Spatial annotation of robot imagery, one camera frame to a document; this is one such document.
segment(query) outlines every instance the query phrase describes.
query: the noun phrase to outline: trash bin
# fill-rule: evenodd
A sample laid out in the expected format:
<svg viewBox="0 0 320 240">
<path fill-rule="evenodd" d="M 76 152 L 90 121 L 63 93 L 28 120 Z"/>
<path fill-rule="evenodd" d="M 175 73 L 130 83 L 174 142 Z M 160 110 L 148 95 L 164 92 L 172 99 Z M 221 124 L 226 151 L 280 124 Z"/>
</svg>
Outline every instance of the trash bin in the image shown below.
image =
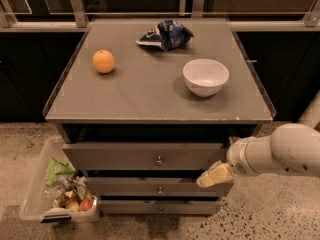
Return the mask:
<svg viewBox="0 0 320 240">
<path fill-rule="evenodd" d="M 50 158 L 65 163 L 68 158 L 62 150 L 64 141 L 60 136 L 47 139 L 45 142 L 38 165 L 27 189 L 26 196 L 20 208 L 19 216 L 25 221 L 55 222 L 95 222 L 99 220 L 100 210 L 95 197 L 93 207 L 89 211 L 72 212 L 64 208 L 52 209 L 52 200 L 45 197 L 46 172 Z"/>
</svg>

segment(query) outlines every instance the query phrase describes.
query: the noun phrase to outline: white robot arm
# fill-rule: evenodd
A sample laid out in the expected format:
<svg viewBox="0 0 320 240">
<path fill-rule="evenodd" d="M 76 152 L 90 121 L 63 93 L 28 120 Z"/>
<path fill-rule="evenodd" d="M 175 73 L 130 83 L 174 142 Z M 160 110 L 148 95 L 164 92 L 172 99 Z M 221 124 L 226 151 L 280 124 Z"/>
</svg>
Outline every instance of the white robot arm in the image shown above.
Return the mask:
<svg viewBox="0 0 320 240">
<path fill-rule="evenodd" d="M 320 133 L 302 124 L 285 124 L 271 136 L 236 141 L 227 152 L 227 161 L 244 176 L 320 176 Z"/>
</svg>

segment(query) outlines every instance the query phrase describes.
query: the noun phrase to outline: floor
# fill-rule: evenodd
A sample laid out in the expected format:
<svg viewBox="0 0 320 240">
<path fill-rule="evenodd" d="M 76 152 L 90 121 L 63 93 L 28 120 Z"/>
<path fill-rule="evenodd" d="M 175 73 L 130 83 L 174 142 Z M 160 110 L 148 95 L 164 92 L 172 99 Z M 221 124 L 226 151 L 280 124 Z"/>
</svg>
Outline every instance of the floor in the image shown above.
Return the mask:
<svg viewBox="0 0 320 240">
<path fill-rule="evenodd" d="M 263 125 L 258 136 L 281 123 Z M 96 223 L 22 221 L 20 205 L 54 125 L 0 124 L 0 239 L 320 239 L 320 179 L 237 176 L 209 217 L 103 216 Z"/>
</svg>

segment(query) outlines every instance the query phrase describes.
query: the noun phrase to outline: black cabinet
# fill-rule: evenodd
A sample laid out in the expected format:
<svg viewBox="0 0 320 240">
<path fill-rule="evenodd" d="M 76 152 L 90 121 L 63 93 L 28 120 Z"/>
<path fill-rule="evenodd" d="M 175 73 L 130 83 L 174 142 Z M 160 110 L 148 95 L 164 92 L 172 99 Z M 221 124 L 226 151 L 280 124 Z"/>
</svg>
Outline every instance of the black cabinet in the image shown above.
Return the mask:
<svg viewBox="0 0 320 240">
<path fill-rule="evenodd" d="M 239 32 L 277 115 L 297 121 L 320 89 L 320 33 Z"/>
<path fill-rule="evenodd" d="M 0 121 L 44 121 L 44 105 L 82 35 L 0 33 Z"/>
</svg>

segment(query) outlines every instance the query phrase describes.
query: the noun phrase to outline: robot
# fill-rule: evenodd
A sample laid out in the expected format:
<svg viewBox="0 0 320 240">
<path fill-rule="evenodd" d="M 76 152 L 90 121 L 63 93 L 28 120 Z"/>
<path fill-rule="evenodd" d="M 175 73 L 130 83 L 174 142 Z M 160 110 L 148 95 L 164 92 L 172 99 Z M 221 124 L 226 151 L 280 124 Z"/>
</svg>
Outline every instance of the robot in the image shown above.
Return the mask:
<svg viewBox="0 0 320 240">
<path fill-rule="evenodd" d="M 309 126 L 288 123 L 270 136 L 229 140 L 227 162 L 219 161 L 205 171 L 197 179 L 200 187 L 233 180 L 235 173 L 320 176 L 320 133 Z"/>
</svg>

